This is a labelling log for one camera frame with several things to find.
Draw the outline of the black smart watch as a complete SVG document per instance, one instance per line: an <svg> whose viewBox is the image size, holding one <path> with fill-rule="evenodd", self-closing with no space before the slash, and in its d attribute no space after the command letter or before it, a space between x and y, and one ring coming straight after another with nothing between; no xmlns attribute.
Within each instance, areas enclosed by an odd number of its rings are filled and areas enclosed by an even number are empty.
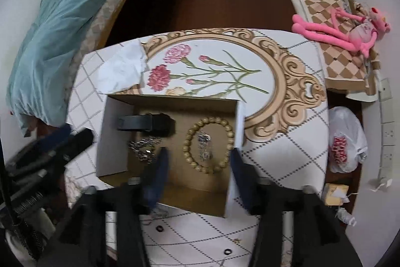
<svg viewBox="0 0 400 267"><path fill-rule="evenodd" d="M164 113L123 116L118 118L116 129L138 131L145 136L166 138L175 132L175 120Z"/></svg>

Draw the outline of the teal blue duvet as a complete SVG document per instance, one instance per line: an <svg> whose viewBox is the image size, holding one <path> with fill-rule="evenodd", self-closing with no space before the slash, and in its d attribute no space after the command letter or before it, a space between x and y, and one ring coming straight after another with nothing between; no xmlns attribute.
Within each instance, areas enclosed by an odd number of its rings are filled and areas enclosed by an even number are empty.
<svg viewBox="0 0 400 267"><path fill-rule="evenodd" d="M59 127L67 118L69 66L106 0L41 0L9 76L6 102L22 135L33 120Z"/></svg>

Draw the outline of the white cardboard box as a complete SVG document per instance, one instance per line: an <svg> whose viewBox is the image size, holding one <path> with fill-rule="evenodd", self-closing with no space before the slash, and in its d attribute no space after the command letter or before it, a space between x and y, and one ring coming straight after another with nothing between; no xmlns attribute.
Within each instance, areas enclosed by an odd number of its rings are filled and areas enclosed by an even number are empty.
<svg viewBox="0 0 400 267"><path fill-rule="evenodd" d="M187 162L183 146L187 132L205 117L225 119L234 133L232 146L244 141L244 104L239 100L183 96L108 96L97 140L96 175L110 186L119 186L129 177L137 177L145 166L128 148L139 140L138 131L119 131L121 117L146 113L169 115L175 126L171 136L163 138L156 150L169 154L166 186L160 203L194 213L227 217L232 214L236 186L230 167L217 173L197 171Z"/></svg>

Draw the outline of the yellow tissue box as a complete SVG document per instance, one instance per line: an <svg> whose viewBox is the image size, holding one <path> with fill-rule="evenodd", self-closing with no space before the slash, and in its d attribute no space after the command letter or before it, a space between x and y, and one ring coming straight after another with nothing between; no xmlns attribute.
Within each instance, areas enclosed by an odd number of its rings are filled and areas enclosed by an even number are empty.
<svg viewBox="0 0 400 267"><path fill-rule="evenodd" d="M324 187L322 199L326 206L341 206L349 202L347 192L349 186L327 183Z"/></svg>

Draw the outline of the white crumpled paper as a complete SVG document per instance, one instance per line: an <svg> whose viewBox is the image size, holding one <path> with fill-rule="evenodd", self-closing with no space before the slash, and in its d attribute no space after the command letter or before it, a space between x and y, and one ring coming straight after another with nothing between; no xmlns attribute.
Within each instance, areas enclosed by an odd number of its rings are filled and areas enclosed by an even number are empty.
<svg viewBox="0 0 400 267"><path fill-rule="evenodd" d="M123 45L96 73L96 89L101 94L115 94L139 85L147 71L147 55L138 39Z"/></svg>

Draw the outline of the clear plastic bottle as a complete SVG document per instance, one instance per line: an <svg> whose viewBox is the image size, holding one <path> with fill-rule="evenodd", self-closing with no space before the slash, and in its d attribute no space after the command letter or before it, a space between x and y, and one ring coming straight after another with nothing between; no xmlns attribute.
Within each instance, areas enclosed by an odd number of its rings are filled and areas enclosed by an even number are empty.
<svg viewBox="0 0 400 267"><path fill-rule="evenodd" d="M343 207L338 208L335 216L348 226L355 226L357 224L355 217L347 212L347 210L345 210Z"/></svg>

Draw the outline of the white plastic bag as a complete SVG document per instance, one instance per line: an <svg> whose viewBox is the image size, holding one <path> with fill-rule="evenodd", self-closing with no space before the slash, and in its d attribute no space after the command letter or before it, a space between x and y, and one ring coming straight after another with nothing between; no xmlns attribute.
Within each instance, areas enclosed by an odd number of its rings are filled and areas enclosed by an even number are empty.
<svg viewBox="0 0 400 267"><path fill-rule="evenodd" d="M347 107L329 109L329 169L351 173L368 157L368 142L359 119Z"/></svg>

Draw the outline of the bed with patterned mattress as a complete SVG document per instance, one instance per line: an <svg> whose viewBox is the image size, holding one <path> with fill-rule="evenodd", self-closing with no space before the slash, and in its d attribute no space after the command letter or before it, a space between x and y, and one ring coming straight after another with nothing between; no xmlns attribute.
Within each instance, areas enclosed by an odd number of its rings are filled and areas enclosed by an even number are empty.
<svg viewBox="0 0 400 267"><path fill-rule="evenodd" d="M66 91L65 91L65 96L66 96L65 100L66 100L67 108L68 108L68 103L69 103L71 93L72 93L73 83L76 79L77 71L79 69L79 65L81 64L81 62L84 58L84 55L86 55L90 52L93 52L94 50L98 50L98 49L100 49L100 47L105 45L107 38L109 38L109 35L111 33L112 26L115 23L115 20L125 2L126 2L126 0L106 0L105 3L103 4L103 6L98 11L98 13L93 18L93 20L89 26L89 29L86 33L86 36L84 37L84 39L79 47L79 51L73 57L71 64L69 66L68 84L67 84ZM32 23L35 21L37 14L39 13L39 7L38 7L37 13L34 17L34 20L30 23L30 27L31 27ZM17 51L15 53L15 56L17 56L18 50L19 50L20 45L22 44L22 41L24 40L25 36L18 43L18 47L17 47ZM37 124L39 121L42 121L42 120L34 119L32 121L31 133L37 128Z"/></svg>

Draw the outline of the white power strip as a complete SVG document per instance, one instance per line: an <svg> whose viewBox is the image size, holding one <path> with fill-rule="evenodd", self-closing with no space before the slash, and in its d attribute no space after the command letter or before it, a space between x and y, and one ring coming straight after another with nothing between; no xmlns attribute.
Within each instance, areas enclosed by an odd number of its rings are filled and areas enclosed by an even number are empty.
<svg viewBox="0 0 400 267"><path fill-rule="evenodd" d="M384 78L380 81L379 109L381 126L381 149L378 179L373 184L372 192L386 190L393 182L393 160L395 158L395 114L393 110L393 96L390 81Z"/></svg>

